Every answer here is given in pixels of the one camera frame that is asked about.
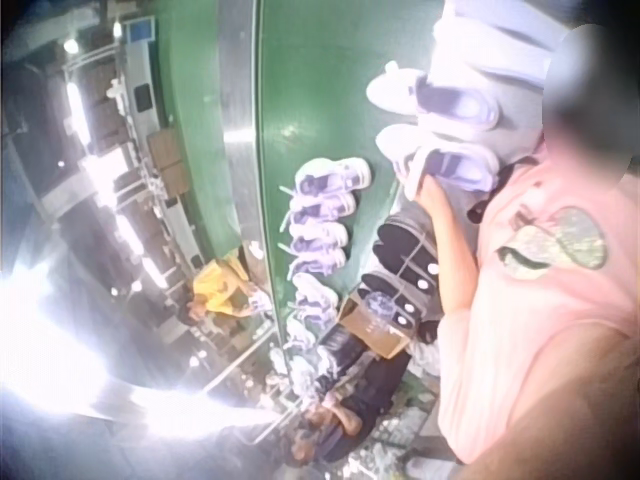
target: fluorescent light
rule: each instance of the fluorescent light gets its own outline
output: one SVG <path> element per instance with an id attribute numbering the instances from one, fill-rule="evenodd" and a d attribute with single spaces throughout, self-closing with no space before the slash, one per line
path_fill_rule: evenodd
<path id="1" fill-rule="evenodd" d="M 116 225 L 118 225 L 118 231 L 120 232 L 122 237 L 129 244 L 131 251 L 136 255 L 142 255 L 144 253 L 144 247 L 142 246 L 142 242 L 138 238 L 138 235 L 131 226 L 131 223 L 129 223 L 127 217 L 125 217 L 124 215 L 116 215 Z"/>
<path id="2" fill-rule="evenodd" d="M 169 438 L 202 438 L 226 427 L 261 425 L 280 418 L 271 410 L 232 408 L 202 394 L 139 389 L 131 400 L 146 410 L 149 431 Z"/>
<path id="3" fill-rule="evenodd" d="M 38 267 L 0 284 L 3 315 L 20 318 L 0 322 L 0 383 L 47 412 L 81 413 L 98 399 L 107 372 L 98 356 L 39 309 L 47 291 L 41 285 L 47 283 L 45 274 L 46 266 Z"/>
<path id="4" fill-rule="evenodd" d="M 271 398 L 269 395 L 261 393 L 260 401 L 258 402 L 258 405 L 263 406 L 265 408 L 273 408 L 275 406 L 275 402 L 273 401 L 273 398 Z"/>
<path id="5" fill-rule="evenodd" d="M 82 97 L 80 90 L 75 83 L 67 83 L 67 96 L 69 97 L 69 107 L 71 108 L 71 121 L 73 128 L 78 134 L 78 138 L 83 145 L 89 145 L 91 142 L 91 134 L 87 125 L 87 117 L 84 115 L 84 107 L 82 106 Z"/>
<path id="6" fill-rule="evenodd" d="M 82 161 L 91 183 L 96 187 L 101 205 L 114 208 L 118 199 L 113 182 L 129 170 L 122 148 L 116 148 L 102 157 L 89 156 Z"/>
<path id="7" fill-rule="evenodd" d="M 160 288 L 168 288 L 169 285 L 164 278 L 164 275 L 160 273 L 156 264 L 153 263 L 149 257 L 142 257 L 142 266 L 147 271 L 151 279 L 158 285 Z"/>
<path id="8" fill-rule="evenodd" d="M 70 53 L 71 55 L 75 55 L 80 51 L 80 46 L 78 45 L 78 42 L 76 42 L 75 38 L 70 38 L 69 40 L 64 42 L 63 47 L 65 51 L 67 53 Z"/>
<path id="9" fill-rule="evenodd" d="M 113 37 L 120 38 L 122 36 L 122 24 L 118 21 L 113 24 Z"/>

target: white sneaker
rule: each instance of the white sneaker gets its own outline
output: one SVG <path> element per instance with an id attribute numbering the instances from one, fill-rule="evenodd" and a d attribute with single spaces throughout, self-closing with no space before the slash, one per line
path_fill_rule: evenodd
<path id="1" fill-rule="evenodd" d="M 292 223 L 289 225 L 289 234 L 293 238 L 303 238 L 304 240 L 332 240 L 335 239 L 341 247 L 349 243 L 349 233 L 344 225 L 338 222 L 315 223 L 300 225 Z"/>
<path id="2" fill-rule="evenodd" d="M 419 78 L 426 76 L 422 70 L 399 68 L 396 62 L 385 66 L 385 73 L 374 78 L 367 86 L 367 98 L 376 107 L 399 115 L 416 115 L 418 102 L 412 90 Z"/>
<path id="3" fill-rule="evenodd" d="M 298 169 L 295 184 L 296 193 L 306 197 L 349 193 L 371 185 L 371 168 L 363 158 L 314 158 Z"/>
<path id="4" fill-rule="evenodd" d="M 416 125 L 389 125 L 376 137 L 380 152 L 391 160 L 396 175 L 406 180 L 413 157 L 423 143 L 425 133 Z"/>
<path id="5" fill-rule="evenodd" d="M 423 71 L 395 62 L 371 81 L 367 97 L 383 110 L 417 115 L 426 130 L 453 136 L 491 130 L 500 119 L 497 102 L 480 90 L 433 85 Z"/>
<path id="6" fill-rule="evenodd" d="M 315 203 L 309 204 L 305 198 L 296 195 L 289 202 L 289 211 L 280 225 L 280 231 L 289 223 L 291 226 L 306 228 L 310 225 L 322 224 L 325 222 L 335 222 L 341 217 L 351 215 L 356 211 L 356 199 L 351 193 L 331 194 L 326 197 L 315 198 Z"/>
<path id="7" fill-rule="evenodd" d="M 329 287 L 308 273 L 297 273 L 293 276 L 293 284 L 298 291 L 310 301 L 328 302 L 333 308 L 338 307 L 340 297 Z"/>
<path id="8" fill-rule="evenodd" d="M 490 192 L 499 168 L 497 157 L 486 147 L 432 136 L 411 162 L 404 192 L 407 199 L 413 200 L 425 174 L 468 192 Z"/>
<path id="9" fill-rule="evenodd" d="M 347 263 L 347 256 L 341 248 L 322 255 L 300 256 L 289 265 L 287 280 L 298 273 L 319 273 L 325 277 L 333 274 Z"/>

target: ceiling light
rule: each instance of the ceiling light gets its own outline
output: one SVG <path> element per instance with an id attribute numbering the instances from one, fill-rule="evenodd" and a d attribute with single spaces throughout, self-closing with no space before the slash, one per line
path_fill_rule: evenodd
<path id="1" fill-rule="evenodd" d="M 156 267 L 156 264 L 153 263 L 153 260 L 151 260 L 148 257 L 143 257 L 142 258 L 142 267 L 147 271 L 147 273 L 149 274 L 151 279 L 160 288 L 168 288 L 169 287 L 169 285 L 167 284 L 167 281 L 164 278 L 164 275 L 162 275 L 160 273 L 160 270 L 158 270 L 158 267 Z"/>
<path id="2" fill-rule="evenodd" d="M 122 36 L 122 24 L 118 21 L 113 24 L 113 37 L 120 38 Z"/>
<path id="3" fill-rule="evenodd" d="M 64 42 L 63 46 L 65 51 L 67 53 L 70 53 L 71 55 L 75 55 L 80 51 L 80 46 L 78 45 L 78 42 L 76 42 L 75 38 L 70 38 L 69 40 Z"/>
<path id="4" fill-rule="evenodd" d="M 89 126 L 87 125 L 87 117 L 85 117 L 84 114 L 80 90 L 78 90 L 78 86 L 75 83 L 67 83 L 67 96 L 69 97 L 73 128 L 78 134 L 80 142 L 85 146 L 89 145 L 91 142 L 91 134 L 89 133 Z"/>
<path id="5" fill-rule="evenodd" d="M 144 247 L 142 246 L 142 242 L 138 238 L 138 235 L 131 226 L 131 223 L 129 223 L 127 217 L 125 217 L 124 215 L 116 215 L 116 225 L 118 225 L 118 231 L 120 232 L 122 237 L 129 244 L 131 251 L 136 255 L 142 255 L 144 253 Z"/>

